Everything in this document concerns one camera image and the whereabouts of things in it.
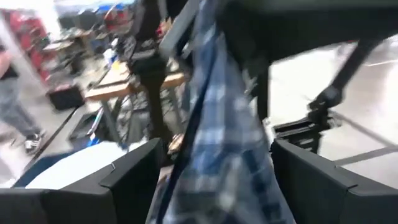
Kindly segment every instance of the black box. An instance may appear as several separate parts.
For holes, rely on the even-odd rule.
[[[51,103],[57,110],[67,110],[77,108],[85,104],[84,97],[81,95],[80,88],[77,85],[58,87],[47,93]]]

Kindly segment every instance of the jeans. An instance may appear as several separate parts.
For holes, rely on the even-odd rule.
[[[0,119],[25,137],[40,133],[40,128],[18,100],[16,78],[0,80]]]

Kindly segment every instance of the sneaker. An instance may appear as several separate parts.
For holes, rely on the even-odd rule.
[[[40,149],[40,143],[42,142],[42,136],[40,134],[35,134],[29,137],[26,137],[25,140],[25,151],[26,154],[32,155],[35,154]]]

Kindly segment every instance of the workbench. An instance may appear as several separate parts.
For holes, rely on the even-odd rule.
[[[176,118],[180,133],[183,132],[182,119],[177,104],[177,97],[175,95],[174,88],[180,86],[184,82],[185,82],[184,75],[182,73],[175,73],[173,75],[166,76],[162,85],[162,89],[168,89],[170,92],[170,97],[172,98],[173,109],[176,113]],[[129,70],[126,68],[126,64],[115,62],[109,69],[108,73],[104,76],[104,78],[97,84],[97,86],[90,89],[85,94],[86,100],[101,102],[106,124],[107,127],[109,128],[109,133],[113,141],[117,142],[121,147],[128,147],[128,144],[131,143],[130,137],[127,136],[126,140],[127,144],[125,144],[125,142],[123,142],[122,138],[118,133],[116,118],[114,117],[114,113],[111,111],[111,108],[109,107],[108,101],[113,98],[124,99],[127,96],[129,96],[131,101],[133,101],[131,96],[136,95],[142,91],[147,91],[147,90],[144,88],[144,86],[139,84],[137,80],[133,80],[131,78]],[[152,121],[152,122],[154,123],[155,126],[154,129],[157,130],[157,134],[151,135],[151,137],[155,137],[156,135],[162,135],[161,133],[159,133],[161,132],[160,130],[162,129],[158,127],[158,125],[160,125],[159,122],[157,121]]]

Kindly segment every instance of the plaid shirt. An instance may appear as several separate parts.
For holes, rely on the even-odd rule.
[[[215,2],[203,1],[195,21],[192,84],[199,90],[208,83],[189,163],[163,224],[294,223],[269,159],[265,131],[216,30]]]

